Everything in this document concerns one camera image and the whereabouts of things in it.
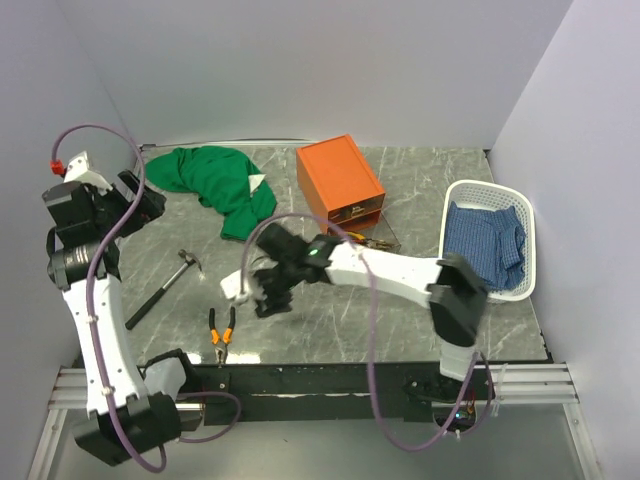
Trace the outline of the orange drawer box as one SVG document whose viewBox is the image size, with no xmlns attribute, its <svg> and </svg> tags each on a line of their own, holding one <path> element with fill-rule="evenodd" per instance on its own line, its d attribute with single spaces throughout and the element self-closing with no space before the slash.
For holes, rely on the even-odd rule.
<svg viewBox="0 0 640 480">
<path fill-rule="evenodd" d="M 296 150 L 298 187 L 310 211 L 325 220 L 331 210 L 381 195 L 386 191 L 365 156 L 348 134 L 300 147 Z M 332 223 L 347 231 L 369 222 L 375 224 L 380 210 L 347 221 Z"/>
</svg>

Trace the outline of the yellow black long-nose pliers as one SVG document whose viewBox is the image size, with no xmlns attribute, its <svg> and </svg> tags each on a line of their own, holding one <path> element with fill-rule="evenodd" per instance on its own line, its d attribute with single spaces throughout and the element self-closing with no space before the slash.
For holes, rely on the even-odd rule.
<svg viewBox="0 0 640 480">
<path fill-rule="evenodd" d="M 381 250 L 381 251 L 391 251 L 395 248 L 394 243 L 373 239 L 358 232 L 349 231 L 347 235 L 350 237 L 350 239 L 354 243 L 366 248 Z"/>
</svg>

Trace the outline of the clear drawer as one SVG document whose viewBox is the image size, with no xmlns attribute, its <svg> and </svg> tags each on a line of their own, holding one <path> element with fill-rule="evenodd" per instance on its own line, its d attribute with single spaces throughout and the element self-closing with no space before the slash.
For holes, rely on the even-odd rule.
<svg viewBox="0 0 640 480">
<path fill-rule="evenodd" d="M 375 224 L 362 223 L 360 226 L 351 227 L 347 234 L 355 243 L 367 248 L 393 254 L 399 254 L 401 250 L 401 242 L 383 214 Z"/>
<path fill-rule="evenodd" d="M 367 198 L 351 205 L 343 206 L 327 213 L 327 218 L 334 222 L 339 223 L 347 221 L 353 218 L 357 218 L 371 212 L 375 212 L 381 209 L 384 201 L 384 197 L 381 195 Z"/>
</svg>

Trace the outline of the black handled hammer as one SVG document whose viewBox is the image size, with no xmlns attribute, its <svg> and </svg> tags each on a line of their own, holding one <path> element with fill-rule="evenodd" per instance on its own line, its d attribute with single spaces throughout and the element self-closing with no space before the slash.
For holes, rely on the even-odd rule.
<svg viewBox="0 0 640 480">
<path fill-rule="evenodd" d="M 151 311 L 165 293 L 188 269 L 196 265 L 198 270 L 202 271 L 201 262 L 193 253 L 181 249 L 178 252 L 178 256 L 183 260 L 183 264 L 125 322 L 125 328 L 128 331 L 131 331 L 140 323 L 140 321 Z"/>
</svg>

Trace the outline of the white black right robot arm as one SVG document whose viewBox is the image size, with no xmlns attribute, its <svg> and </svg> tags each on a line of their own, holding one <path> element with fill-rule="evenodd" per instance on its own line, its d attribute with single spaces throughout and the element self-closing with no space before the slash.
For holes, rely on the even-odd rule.
<svg viewBox="0 0 640 480">
<path fill-rule="evenodd" d="M 300 283 L 368 287 L 408 300 L 430 311 L 440 338 L 438 387 L 449 398 L 469 391 L 469 371 L 488 300 L 485 282 L 464 257 L 403 256 L 318 234 L 307 242 L 279 224 L 267 226 L 256 244 L 274 262 L 249 275 L 256 314 L 268 317 L 290 309 L 291 290 Z"/>
</svg>

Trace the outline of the clear bottom drawer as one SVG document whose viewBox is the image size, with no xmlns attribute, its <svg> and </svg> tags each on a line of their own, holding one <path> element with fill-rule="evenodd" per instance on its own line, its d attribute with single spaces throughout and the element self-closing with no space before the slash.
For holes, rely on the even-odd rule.
<svg viewBox="0 0 640 480">
<path fill-rule="evenodd" d="M 347 234 L 355 243 L 367 248 L 393 254 L 399 254 L 401 250 L 401 242 L 383 214 L 375 224 L 362 223 L 360 226 L 351 227 Z"/>
</svg>

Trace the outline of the clear top drawer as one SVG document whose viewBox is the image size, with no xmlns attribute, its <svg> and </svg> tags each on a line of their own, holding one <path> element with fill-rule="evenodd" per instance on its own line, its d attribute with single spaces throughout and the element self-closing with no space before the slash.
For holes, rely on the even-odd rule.
<svg viewBox="0 0 640 480">
<path fill-rule="evenodd" d="M 327 218 L 334 222 L 339 223 L 347 221 L 353 218 L 357 218 L 371 212 L 375 212 L 381 209 L 384 201 L 384 197 L 381 195 L 367 198 L 351 205 L 343 206 L 327 213 Z"/>
</svg>

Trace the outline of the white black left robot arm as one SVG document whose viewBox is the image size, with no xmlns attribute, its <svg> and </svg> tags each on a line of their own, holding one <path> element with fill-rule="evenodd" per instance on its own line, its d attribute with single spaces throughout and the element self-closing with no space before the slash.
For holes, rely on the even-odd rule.
<svg viewBox="0 0 640 480">
<path fill-rule="evenodd" d="M 46 240 L 47 273 L 74 319 L 87 382 L 87 418 L 73 435 L 109 466 L 178 438 L 183 426 L 176 401 L 192 399 L 201 385 L 180 349 L 143 367 L 131 354 L 115 241 L 159 218 L 166 199 L 129 170 L 118 177 L 141 195 L 140 203 L 94 174 L 66 179 L 42 195 L 55 222 Z"/>
</svg>

